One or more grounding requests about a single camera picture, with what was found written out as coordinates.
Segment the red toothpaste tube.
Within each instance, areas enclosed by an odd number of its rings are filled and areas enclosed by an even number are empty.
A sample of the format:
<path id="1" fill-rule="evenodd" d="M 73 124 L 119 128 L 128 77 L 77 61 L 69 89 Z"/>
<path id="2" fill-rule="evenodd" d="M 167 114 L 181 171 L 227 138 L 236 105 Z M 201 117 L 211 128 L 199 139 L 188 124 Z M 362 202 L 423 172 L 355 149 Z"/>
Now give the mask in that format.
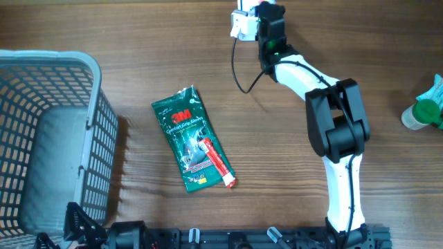
<path id="1" fill-rule="evenodd" d="M 227 168 L 226 164 L 221 158 L 221 155 L 218 154 L 217 150 L 215 149 L 212 141 L 209 138 L 204 138 L 198 142 L 198 145 L 205 152 L 206 156 L 210 159 L 216 170 L 219 172 L 225 186 L 227 188 L 232 188 L 236 184 L 237 179 Z"/>

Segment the green 3M gloves packet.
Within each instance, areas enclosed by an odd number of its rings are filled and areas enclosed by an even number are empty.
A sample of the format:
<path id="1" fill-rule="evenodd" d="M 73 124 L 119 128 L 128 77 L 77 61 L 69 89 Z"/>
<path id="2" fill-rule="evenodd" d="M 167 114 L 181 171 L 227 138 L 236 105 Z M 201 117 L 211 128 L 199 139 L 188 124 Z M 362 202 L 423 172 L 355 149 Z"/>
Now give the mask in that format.
<path id="1" fill-rule="evenodd" d="M 187 192 L 223 182 L 213 163 L 198 145 L 204 138 L 212 141 L 236 178 L 195 87 L 190 86 L 168 98 L 153 102 L 152 108 L 172 148 Z"/>

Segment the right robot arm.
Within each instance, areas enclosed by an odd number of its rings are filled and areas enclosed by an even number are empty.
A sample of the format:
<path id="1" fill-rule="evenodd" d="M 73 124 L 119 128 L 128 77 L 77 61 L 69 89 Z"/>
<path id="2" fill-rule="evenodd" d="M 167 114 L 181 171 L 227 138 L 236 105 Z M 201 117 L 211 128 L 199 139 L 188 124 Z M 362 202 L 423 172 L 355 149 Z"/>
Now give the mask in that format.
<path id="1" fill-rule="evenodd" d="M 262 72 L 305 102 L 307 133 L 323 160 L 328 185 L 329 244 L 351 248 L 365 241 L 359 170 L 370 128 L 357 82 L 338 80 L 313 66 L 287 43 L 284 6 L 263 1 L 255 8 Z"/>

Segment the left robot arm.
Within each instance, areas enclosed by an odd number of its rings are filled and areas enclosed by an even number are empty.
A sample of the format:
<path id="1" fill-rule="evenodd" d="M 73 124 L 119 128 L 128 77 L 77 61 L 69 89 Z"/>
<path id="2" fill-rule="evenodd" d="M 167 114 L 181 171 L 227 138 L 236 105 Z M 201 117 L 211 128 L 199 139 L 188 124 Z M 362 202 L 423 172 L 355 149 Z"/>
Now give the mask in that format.
<path id="1" fill-rule="evenodd" d="M 66 207 L 63 241 L 68 248 L 81 249 L 159 248 L 143 221 L 113 223 L 107 230 L 75 202 Z"/>

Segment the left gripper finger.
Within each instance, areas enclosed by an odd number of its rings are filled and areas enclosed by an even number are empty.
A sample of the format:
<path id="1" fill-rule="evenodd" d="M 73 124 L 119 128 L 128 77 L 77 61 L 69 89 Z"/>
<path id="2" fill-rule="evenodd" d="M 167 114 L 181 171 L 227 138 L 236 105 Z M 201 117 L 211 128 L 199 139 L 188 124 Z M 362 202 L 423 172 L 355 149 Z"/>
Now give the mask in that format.
<path id="1" fill-rule="evenodd" d="M 57 244 L 45 232 L 40 232 L 36 236 L 33 249 L 57 249 Z"/>
<path id="2" fill-rule="evenodd" d="M 84 236 L 87 241 L 98 241 L 98 224 L 76 203 L 69 202 L 64 221 L 64 240 L 74 241 Z"/>

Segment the teal wet wipes pack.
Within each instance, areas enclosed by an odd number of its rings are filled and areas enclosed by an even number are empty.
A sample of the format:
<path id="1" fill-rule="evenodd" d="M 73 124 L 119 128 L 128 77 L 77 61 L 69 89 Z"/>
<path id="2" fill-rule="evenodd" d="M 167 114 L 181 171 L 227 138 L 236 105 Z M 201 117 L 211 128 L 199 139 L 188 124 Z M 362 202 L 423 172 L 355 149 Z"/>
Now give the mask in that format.
<path id="1" fill-rule="evenodd" d="M 443 94 L 442 76 L 439 74 L 436 74 L 434 77 L 433 86 L 425 93 L 417 96 L 416 100 L 417 101 L 425 100 L 425 99 L 432 100 L 439 106 L 439 108 L 442 108 L 442 105 L 443 105 L 442 94 Z"/>

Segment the green lid jar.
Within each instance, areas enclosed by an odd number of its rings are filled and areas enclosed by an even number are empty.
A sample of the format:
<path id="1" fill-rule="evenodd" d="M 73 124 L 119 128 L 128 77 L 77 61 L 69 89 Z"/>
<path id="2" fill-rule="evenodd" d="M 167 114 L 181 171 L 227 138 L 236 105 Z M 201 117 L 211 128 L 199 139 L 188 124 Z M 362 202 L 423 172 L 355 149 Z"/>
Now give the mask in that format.
<path id="1" fill-rule="evenodd" d="M 418 100 L 401 115 L 403 125 L 411 130 L 419 130 L 440 119 L 442 110 L 433 100 Z"/>

